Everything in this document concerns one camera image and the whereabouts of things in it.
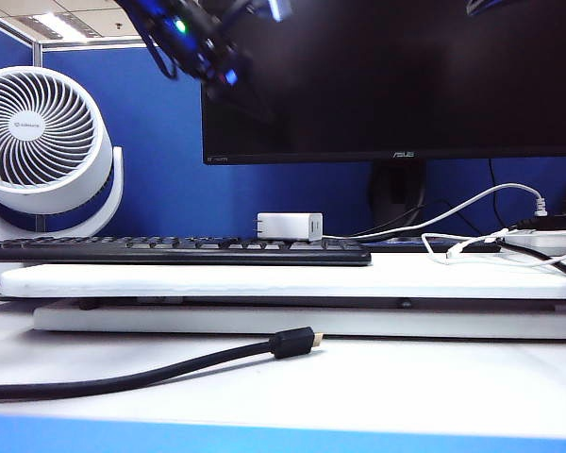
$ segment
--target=computer monitor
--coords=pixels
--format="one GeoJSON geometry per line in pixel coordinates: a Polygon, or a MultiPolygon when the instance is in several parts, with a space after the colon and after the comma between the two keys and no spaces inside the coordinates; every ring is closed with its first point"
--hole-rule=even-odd
{"type": "Polygon", "coordinates": [[[272,116],[203,96],[205,163],[566,155],[566,0],[291,5],[230,30],[272,116]]]}

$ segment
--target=black keyboard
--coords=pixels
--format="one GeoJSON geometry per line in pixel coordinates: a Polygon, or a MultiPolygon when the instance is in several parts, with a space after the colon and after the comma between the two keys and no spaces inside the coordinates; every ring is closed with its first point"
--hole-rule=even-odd
{"type": "Polygon", "coordinates": [[[359,243],[348,240],[93,237],[2,241],[0,261],[364,266],[371,262],[371,255],[359,243]]]}

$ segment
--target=white fan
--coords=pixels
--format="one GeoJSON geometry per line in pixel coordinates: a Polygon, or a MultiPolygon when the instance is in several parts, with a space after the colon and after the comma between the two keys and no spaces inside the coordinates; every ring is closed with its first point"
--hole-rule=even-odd
{"type": "Polygon", "coordinates": [[[29,214],[55,214],[86,203],[113,184],[89,219],[60,231],[18,228],[0,217],[0,241],[91,236],[122,199],[122,149],[111,147],[98,107],[78,83],[44,68],[0,70],[0,203],[29,214]]]}

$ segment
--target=plug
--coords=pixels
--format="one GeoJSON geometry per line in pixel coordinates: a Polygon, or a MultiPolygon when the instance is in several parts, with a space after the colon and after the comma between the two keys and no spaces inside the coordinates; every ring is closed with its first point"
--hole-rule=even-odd
{"type": "Polygon", "coordinates": [[[283,330],[273,335],[269,344],[276,359],[301,356],[321,344],[323,333],[314,333],[311,327],[283,330]]]}
{"type": "Polygon", "coordinates": [[[261,212],[258,238],[280,241],[320,241],[323,215],[320,212],[261,212]]]}
{"type": "Polygon", "coordinates": [[[484,243],[494,243],[498,238],[503,238],[508,233],[509,230],[507,228],[503,228],[499,231],[495,231],[494,233],[489,234],[488,236],[481,236],[479,238],[468,239],[467,241],[463,241],[462,243],[456,243],[446,251],[446,258],[449,260],[458,258],[459,255],[463,252],[463,249],[468,245],[478,243],[480,241],[483,241],[484,243]]]}
{"type": "Polygon", "coordinates": [[[535,216],[536,217],[546,217],[547,216],[547,208],[545,207],[545,199],[542,196],[537,198],[537,207],[535,209],[535,216]]]}

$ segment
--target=power strip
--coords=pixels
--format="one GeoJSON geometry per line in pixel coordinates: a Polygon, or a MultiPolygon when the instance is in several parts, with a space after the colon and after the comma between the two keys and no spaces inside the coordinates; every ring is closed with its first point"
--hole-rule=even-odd
{"type": "Polygon", "coordinates": [[[566,229],[559,231],[522,230],[504,239],[506,243],[531,248],[550,257],[566,255],[566,229]]]}

